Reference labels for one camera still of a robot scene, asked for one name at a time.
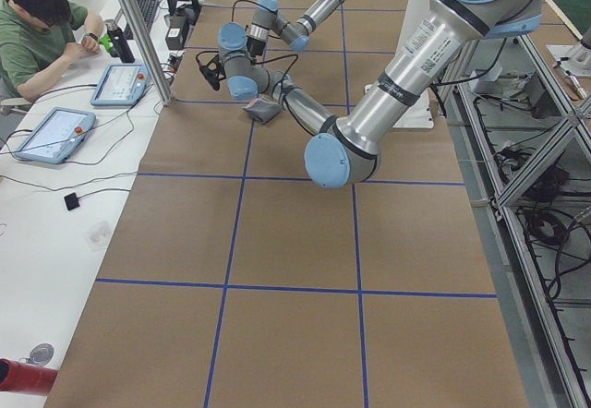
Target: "bottle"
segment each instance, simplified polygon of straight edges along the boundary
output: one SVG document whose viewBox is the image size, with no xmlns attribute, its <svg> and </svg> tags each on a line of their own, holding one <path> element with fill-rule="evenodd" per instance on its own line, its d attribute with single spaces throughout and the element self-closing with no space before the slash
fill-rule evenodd
<svg viewBox="0 0 591 408">
<path fill-rule="evenodd" d="M 131 53 L 129 43 L 123 35 L 123 31 L 117 26 L 114 20 L 108 19 L 104 21 L 107 26 L 107 35 L 111 38 L 111 43 L 117 51 L 117 55 L 124 64 L 131 64 L 136 61 L 136 58 Z"/>
</svg>

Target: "table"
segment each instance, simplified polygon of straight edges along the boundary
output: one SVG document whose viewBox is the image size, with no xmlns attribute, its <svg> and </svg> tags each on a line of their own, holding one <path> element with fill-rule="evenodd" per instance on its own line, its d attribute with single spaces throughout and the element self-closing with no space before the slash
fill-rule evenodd
<svg viewBox="0 0 591 408">
<path fill-rule="evenodd" d="M 371 181 L 312 184 L 293 118 L 251 122 L 194 65 L 234 1 L 206 1 L 46 407 L 526 407 L 445 121 L 389 134 Z M 405 6 L 347 0 L 290 74 L 346 114 Z"/>
<path fill-rule="evenodd" d="M 117 0 L 108 0 L 101 14 L 114 18 Z M 161 62 L 169 51 L 165 44 L 167 28 L 161 10 L 151 29 L 151 37 Z M 130 46 L 136 61 L 141 54 L 135 41 Z M 96 84 L 104 69 L 118 59 L 104 49 L 99 55 L 78 61 L 64 74 L 55 89 L 80 84 Z M 92 88 L 61 90 L 41 97 L 23 118 L 18 129 L 32 129 L 55 106 L 93 111 L 96 130 L 85 139 L 70 161 L 94 163 L 126 133 L 120 143 L 96 165 L 57 166 L 18 162 L 0 155 L 0 174 L 39 186 L 47 191 L 4 179 L 0 181 L 0 355 L 10 360 L 27 357 L 30 350 L 48 342 L 55 348 L 49 367 L 59 368 L 66 354 L 78 318 L 94 282 L 135 180 L 162 104 L 156 89 L 128 114 L 125 109 L 97 109 L 89 101 Z M 24 137 L 9 140 L 11 149 Z M 91 182 L 91 179 L 105 179 Z M 68 211 L 64 196 L 78 196 L 105 188 L 83 198 L 80 208 Z M 44 397 L 0 393 L 4 408 L 36 408 Z"/>
</svg>

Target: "keyboard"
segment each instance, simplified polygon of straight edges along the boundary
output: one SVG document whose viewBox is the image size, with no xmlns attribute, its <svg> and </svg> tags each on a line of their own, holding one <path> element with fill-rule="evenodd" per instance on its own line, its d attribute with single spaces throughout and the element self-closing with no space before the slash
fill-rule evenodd
<svg viewBox="0 0 591 408">
<path fill-rule="evenodd" d="M 156 18 L 156 13 L 158 12 L 158 0 L 136 0 L 139 6 L 139 12 L 144 19 L 144 24 L 146 25 L 146 29 L 148 32 L 151 30 L 151 25 L 154 23 L 154 19 Z M 132 40 L 133 39 L 133 31 L 129 27 L 127 23 L 126 28 L 123 31 L 123 35 L 126 39 Z"/>
</svg>

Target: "black wire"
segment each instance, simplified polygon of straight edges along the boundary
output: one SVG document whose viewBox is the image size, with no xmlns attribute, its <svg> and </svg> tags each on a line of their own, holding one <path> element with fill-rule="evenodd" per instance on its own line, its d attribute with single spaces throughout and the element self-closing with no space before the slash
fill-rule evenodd
<svg viewBox="0 0 591 408">
<path fill-rule="evenodd" d="M 517 105 L 515 105 L 513 103 L 510 103 L 508 101 L 505 101 L 504 99 L 501 99 L 501 98 L 495 97 L 495 96 L 491 96 L 489 94 L 480 94 L 480 97 L 482 97 L 486 101 L 496 101 L 496 102 L 498 102 L 498 103 L 500 103 L 502 105 L 506 105 L 506 106 L 508 106 L 510 108 L 513 108 L 513 109 L 519 110 L 519 111 L 532 112 L 532 111 L 535 111 L 536 110 L 535 108 L 523 108 L 521 106 L 517 106 Z"/>
<path fill-rule="evenodd" d="M 41 96 L 37 98 L 35 102 L 38 102 L 41 97 L 46 96 L 47 94 L 53 94 L 54 92 L 63 91 L 63 90 L 72 90 L 73 88 L 96 88 L 98 85 L 96 83 L 86 83 L 83 85 L 71 85 L 69 87 L 63 88 L 56 88 L 55 90 L 49 90 L 44 92 Z"/>
<path fill-rule="evenodd" d="M 286 76 L 289 73 L 290 69 L 292 69 L 292 66 L 294 66 L 294 64 L 297 62 L 297 59 L 299 59 L 299 54 L 287 54 L 285 57 L 294 57 L 294 60 L 292 61 L 291 64 L 289 64 L 287 69 L 285 69 L 281 79 L 279 81 L 275 82 L 275 85 L 273 85 L 273 88 L 271 90 L 271 95 L 274 93 L 275 89 L 277 88 L 277 85 L 281 84 L 281 93 L 280 93 L 280 96 L 281 96 L 281 94 L 283 93 L 283 82 L 285 81 Z"/>
<path fill-rule="evenodd" d="M 83 198 L 87 198 L 88 196 L 92 196 L 93 194 L 102 193 L 104 191 L 124 191 L 126 193 L 129 193 L 131 190 L 124 189 L 124 188 L 103 188 L 103 189 L 97 189 L 96 191 L 91 191 L 90 193 L 86 193 L 86 194 L 83 194 L 82 196 L 78 196 L 78 200 L 81 200 Z"/>
<path fill-rule="evenodd" d="M 86 131 L 83 131 L 82 133 L 78 134 L 78 135 L 76 136 L 76 138 L 80 138 L 80 137 L 82 137 L 82 136 L 85 136 L 85 135 L 87 135 L 88 133 L 90 133 L 91 131 L 94 131 L 95 129 L 97 129 L 97 128 L 100 128 L 101 126 L 106 126 L 106 125 L 109 125 L 109 124 L 110 124 L 110 123 L 112 123 L 113 121 L 117 120 L 119 117 L 122 117 L 124 114 L 127 114 L 127 113 L 128 113 L 128 112 L 129 112 L 129 111 L 130 111 L 130 110 L 131 110 L 131 109 L 132 109 L 132 108 L 133 108 L 135 105 L 137 105 L 137 104 L 138 104 L 138 103 L 136 102 L 134 105 L 132 105 L 132 106 L 130 106 L 129 108 L 127 108 L 127 109 L 126 109 L 126 110 L 125 110 L 123 113 L 121 113 L 121 114 L 119 114 L 119 115 L 116 115 L 115 117 L 113 117 L 111 120 L 109 120 L 109 121 L 105 122 L 104 124 L 100 124 L 100 125 L 97 125 L 97 126 L 93 126 L 91 129 L 88 129 L 88 130 L 86 130 Z M 51 146 L 51 145 L 56 145 L 56 144 L 58 144 L 58 143 L 64 143 L 64 142 L 68 142 L 70 139 L 71 139 L 71 138 L 65 138 L 65 139 L 63 139 L 63 140 L 57 140 L 57 141 L 55 141 L 55 142 L 50 142 L 50 143 L 43 143 L 42 145 L 37 145 L 36 147 L 28 147 L 28 148 L 27 148 L 27 150 L 36 150 L 36 149 L 38 149 L 38 148 L 43 148 L 43 147 L 48 147 L 48 146 Z M 17 154 L 17 153 L 19 153 L 19 151 L 12 151 L 12 150 L 9 150 L 9 151 L 6 151 L 6 152 L 2 152 L 2 153 L 0 153 L 0 155 L 3 155 L 3 154 L 10 154 L 12 157 L 14 157 L 15 159 L 17 159 L 18 161 L 21 161 L 21 162 L 28 162 L 28 161 L 26 161 L 26 160 L 23 160 L 23 159 L 20 159 L 20 158 L 18 158 L 18 157 L 15 155 L 15 154 Z"/>
<path fill-rule="evenodd" d="M 443 117 L 447 117 L 447 111 L 445 110 L 445 105 L 443 104 L 443 99 L 440 96 L 439 89 L 437 88 L 436 85 L 434 85 L 432 83 L 429 86 L 430 86 L 431 90 L 433 91 L 433 94 L 435 94 L 435 98 L 437 99 L 437 103 L 440 105 L 441 113 L 443 114 Z"/>
<path fill-rule="evenodd" d="M 574 227 L 576 224 L 577 224 L 577 221 L 575 219 L 573 219 L 573 221 L 569 224 L 569 226 L 566 229 L 568 234 L 570 234 L 574 230 Z M 548 284 L 548 287 L 547 287 L 548 292 L 550 292 L 552 287 L 554 287 L 554 285 L 556 285 L 556 291 L 554 292 L 554 294 L 551 294 L 549 296 L 550 300 L 556 300 L 562 291 L 560 261 L 561 261 L 562 250 L 564 249 L 564 246 L 566 245 L 566 241 L 568 239 L 569 239 L 569 237 L 565 237 L 564 240 L 562 240 L 561 244 L 559 245 L 558 249 L 556 250 L 556 256 L 554 257 L 554 279 L 552 279 L 550 281 L 550 283 Z"/>
<path fill-rule="evenodd" d="M 199 66 L 201 66 L 199 56 L 203 55 L 203 54 L 218 54 L 218 52 L 216 50 L 205 50 L 205 51 L 200 51 L 199 53 L 195 54 L 195 61 L 197 62 L 197 65 L 199 65 Z"/>
<path fill-rule="evenodd" d="M 8 136 L 6 136 L 6 140 L 9 140 L 10 138 L 14 137 L 14 135 L 17 133 L 32 133 L 32 132 L 33 132 L 32 129 L 15 129 L 12 133 L 10 133 Z"/>
<path fill-rule="evenodd" d="M 235 10 L 236 10 L 236 5 L 238 5 L 240 2 L 245 2 L 245 3 L 248 3 L 248 4 L 256 5 L 256 6 L 260 7 L 260 8 L 266 9 L 270 13 L 273 13 L 274 14 L 274 12 L 273 12 L 272 9 L 268 9 L 265 5 L 261 5 L 261 4 L 255 2 L 255 1 L 253 1 L 253 0 L 236 0 L 234 2 L 234 4 L 232 5 L 232 21 L 233 22 L 234 22 L 234 13 L 235 13 Z"/>
<path fill-rule="evenodd" d="M 286 59 L 288 57 L 296 57 L 296 56 L 297 56 L 297 54 L 281 55 L 279 57 L 273 57 L 273 59 L 261 60 L 260 62 L 255 63 L 255 65 L 270 64 L 271 62 L 277 62 L 278 60 L 283 60 L 283 59 Z"/>
<path fill-rule="evenodd" d="M 3 179 L 9 180 L 11 182 L 15 182 L 17 184 L 21 184 L 21 185 L 27 185 L 27 186 L 34 186 L 36 188 L 40 188 L 40 189 L 44 189 L 45 191 L 50 191 L 50 192 L 57 192 L 57 191 L 63 191 L 65 189 L 74 189 L 74 188 L 78 188 L 79 186 L 84 186 L 84 185 L 88 185 L 88 184 L 92 184 L 94 182 L 101 182 L 102 180 L 111 180 L 111 179 L 116 179 L 117 177 L 123 177 L 126 175 L 136 175 L 138 172 L 134 171 L 131 173 L 118 173 L 118 174 L 113 174 L 113 175 L 109 175 L 107 177 L 95 177 L 94 179 L 88 180 L 86 182 L 82 182 L 80 184 L 75 184 L 72 186 L 60 186 L 59 188 L 50 188 L 49 186 L 43 186 L 43 185 L 39 185 L 39 184 L 33 184 L 31 182 L 25 182 L 23 180 L 18 180 L 15 179 L 13 177 L 9 177 L 7 175 L 4 174 L 0 174 L 0 177 L 2 177 Z"/>
<path fill-rule="evenodd" d="M 125 116 L 127 117 L 127 120 L 129 121 L 129 123 L 131 124 L 131 129 L 128 130 L 121 138 L 119 138 L 113 145 L 111 145 L 111 147 L 109 147 L 109 149 L 107 150 L 107 152 L 104 153 L 104 155 L 101 157 L 101 159 L 99 159 L 97 162 L 78 162 L 78 161 L 69 161 L 69 160 L 66 160 L 66 161 L 64 161 L 64 163 L 72 163 L 72 164 L 75 164 L 75 165 L 93 166 L 93 165 L 98 165 L 99 163 L 101 163 L 102 161 L 104 161 L 106 159 L 106 157 L 109 155 L 109 153 L 111 152 L 111 150 L 114 147 L 116 147 L 120 142 L 122 142 L 124 138 L 126 138 L 131 133 L 133 133 L 133 131 L 136 129 L 133 121 L 131 120 L 131 117 L 129 117 L 129 109 L 127 111 L 125 111 Z"/>
<path fill-rule="evenodd" d="M 445 87 L 447 85 L 456 85 L 459 83 L 466 83 L 469 82 L 471 80 L 476 80 L 477 78 L 481 78 L 482 76 L 486 75 L 499 61 L 499 58 L 501 57 L 501 53 L 503 48 L 505 47 L 505 43 L 507 43 L 507 39 L 503 39 L 501 46 L 499 47 L 499 51 L 497 52 L 497 55 L 495 56 L 494 60 L 492 61 L 492 64 L 484 70 L 484 72 L 480 73 L 477 76 L 474 76 L 473 78 L 465 78 L 463 80 L 452 80 L 449 82 L 437 82 L 437 83 L 433 83 L 432 85 L 435 85 L 436 87 Z"/>
<path fill-rule="evenodd" d="M 543 135 L 545 135 L 546 133 L 548 133 L 549 131 L 551 131 L 552 129 L 554 129 L 554 126 L 556 126 L 557 124 L 558 124 L 558 122 L 557 122 L 556 124 L 554 124 L 554 125 L 552 125 L 552 126 L 548 127 L 547 129 L 545 129 L 545 130 L 544 130 L 544 131 L 542 131 L 541 133 L 539 133 L 539 134 L 536 134 L 535 136 L 532 136 L 531 138 L 525 138 L 525 139 L 523 139 L 523 140 L 520 140 L 520 141 L 518 141 L 518 142 L 515 142 L 515 143 L 513 143 L 513 144 L 512 144 L 510 147 L 507 147 L 507 148 L 513 148 L 513 147 L 515 147 L 515 146 L 517 146 L 517 145 L 521 145 L 522 143 L 526 143 L 526 142 L 528 142 L 529 140 L 533 140 L 534 138 L 539 138 L 540 136 L 543 136 Z"/>
</svg>

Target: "man's hand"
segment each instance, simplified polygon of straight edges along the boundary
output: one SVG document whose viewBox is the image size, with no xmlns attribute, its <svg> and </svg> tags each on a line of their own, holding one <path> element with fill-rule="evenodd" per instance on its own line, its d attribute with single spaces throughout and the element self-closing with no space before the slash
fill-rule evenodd
<svg viewBox="0 0 591 408">
<path fill-rule="evenodd" d="M 64 52 L 62 53 L 62 57 L 64 57 L 70 65 L 77 62 L 85 55 L 86 50 L 84 47 L 75 42 L 66 43 L 66 48 L 64 48 Z"/>
<path fill-rule="evenodd" d="M 88 34 L 82 38 L 80 45 L 89 53 L 97 54 L 99 51 L 101 51 L 99 43 Z"/>
</svg>

